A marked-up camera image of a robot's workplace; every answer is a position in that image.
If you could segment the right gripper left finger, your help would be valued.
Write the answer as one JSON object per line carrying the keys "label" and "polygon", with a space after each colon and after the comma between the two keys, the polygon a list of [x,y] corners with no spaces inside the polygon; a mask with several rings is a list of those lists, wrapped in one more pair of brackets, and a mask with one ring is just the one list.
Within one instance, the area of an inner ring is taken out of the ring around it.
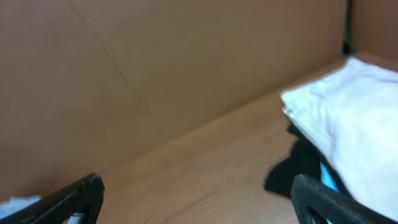
{"label": "right gripper left finger", "polygon": [[1,224],[57,224],[74,214],[82,223],[95,224],[103,204],[104,184],[92,173],[22,210],[1,219]]}

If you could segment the light blue denim shorts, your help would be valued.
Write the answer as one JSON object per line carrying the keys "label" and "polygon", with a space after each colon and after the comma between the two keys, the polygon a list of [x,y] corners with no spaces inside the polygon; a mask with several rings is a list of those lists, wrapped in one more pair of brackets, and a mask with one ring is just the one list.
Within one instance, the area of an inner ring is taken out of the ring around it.
{"label": "light blue denim shorts", "polygon": [[16,213],[33,203],[41,200],[42,197],[34,195],[30,197],[11,197],[8,201],[3,201],[0,204],[0,219],[6,218],[13,213]]}

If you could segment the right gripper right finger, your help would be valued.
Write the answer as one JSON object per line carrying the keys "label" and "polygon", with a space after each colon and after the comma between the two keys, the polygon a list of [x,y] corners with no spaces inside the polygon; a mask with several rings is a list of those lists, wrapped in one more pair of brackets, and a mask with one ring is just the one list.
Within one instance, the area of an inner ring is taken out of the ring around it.
{"label": "right gripper right finger", "polygon": [[291,201],[300,223],[397,224],[303,174],[294,178]]}

